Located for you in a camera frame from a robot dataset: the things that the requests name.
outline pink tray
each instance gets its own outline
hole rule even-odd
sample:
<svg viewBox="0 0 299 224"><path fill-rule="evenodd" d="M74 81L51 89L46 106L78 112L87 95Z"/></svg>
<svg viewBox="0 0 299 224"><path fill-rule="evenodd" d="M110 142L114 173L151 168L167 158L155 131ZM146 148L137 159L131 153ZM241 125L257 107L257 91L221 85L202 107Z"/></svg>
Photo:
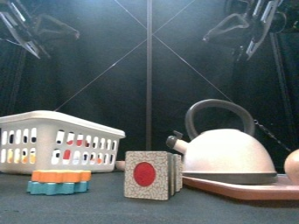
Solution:
<svg viewBox="0 0 299 224"><path fill-rule="evenodd" d="M182 182L203 191L239 200L299 200L299 185L294 185L286 175L278 175L271 185L233 185L201 178L182 178Z"/></svg>

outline wooden block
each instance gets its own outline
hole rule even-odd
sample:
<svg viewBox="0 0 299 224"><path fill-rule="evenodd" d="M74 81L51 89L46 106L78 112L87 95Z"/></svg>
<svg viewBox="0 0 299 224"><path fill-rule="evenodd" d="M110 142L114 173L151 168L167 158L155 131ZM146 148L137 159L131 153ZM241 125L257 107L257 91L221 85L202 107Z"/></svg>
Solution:
<svg viewBox="0 0 299 224"><path fill-rule="evenodd" d="M129 151L126 197L169 200L177 191L175 161L174 154L166 151Z"/></svg>
<svg viewBox="0 0 299 224"><path fill-rule="evenodd" d="M39 170L33 172L33 181L41 183L79 183L91 180L91 171Z"/></svg>

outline white kettle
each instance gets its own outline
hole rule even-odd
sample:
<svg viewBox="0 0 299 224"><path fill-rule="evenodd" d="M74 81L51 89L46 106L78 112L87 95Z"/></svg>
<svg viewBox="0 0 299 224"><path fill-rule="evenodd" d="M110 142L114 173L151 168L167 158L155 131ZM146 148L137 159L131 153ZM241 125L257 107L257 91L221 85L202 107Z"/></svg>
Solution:
<svg viewBox="0 0 299 224"><path fill-rule="evenodd" d="M215 129L201 135L194 127L194 114L215 107L233 111L242 119L245 132L238 129ZM277 170L262 143L253 137L255 122L250 113L235 103L206 100L195 103L186 115L186 129L191 142L174 132L166 144L183 156L183 176L231 184L261 185L277 182Z"/></svg>

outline kettle handle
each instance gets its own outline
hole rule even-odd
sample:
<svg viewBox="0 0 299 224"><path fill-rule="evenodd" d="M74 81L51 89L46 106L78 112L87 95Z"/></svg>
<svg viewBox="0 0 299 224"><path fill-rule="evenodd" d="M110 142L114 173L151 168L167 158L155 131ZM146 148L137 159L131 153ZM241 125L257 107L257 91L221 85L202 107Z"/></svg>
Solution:
<svg viewBox="0 0 299 224"><path fill-rule="evenodd" d="M255 122L251 114L238 104L230 101L210 99L197 102L187 111L185 122L191 140L199 135L194 127L194 114L206 108L223 108L234 112L242 119L245 132L251 136L255 135Z"/></svg>

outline red circle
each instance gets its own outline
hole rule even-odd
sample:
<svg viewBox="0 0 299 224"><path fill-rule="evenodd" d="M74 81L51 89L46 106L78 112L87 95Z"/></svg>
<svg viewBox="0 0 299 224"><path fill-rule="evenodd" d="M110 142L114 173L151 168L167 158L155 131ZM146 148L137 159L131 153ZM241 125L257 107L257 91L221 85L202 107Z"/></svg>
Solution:
<svg viewBox="0 0 299 224"><path fill-rule="evenodd" d="M141 186L150 186L155 182L155 168L147 162L135 167L135 182Z"/></svg>

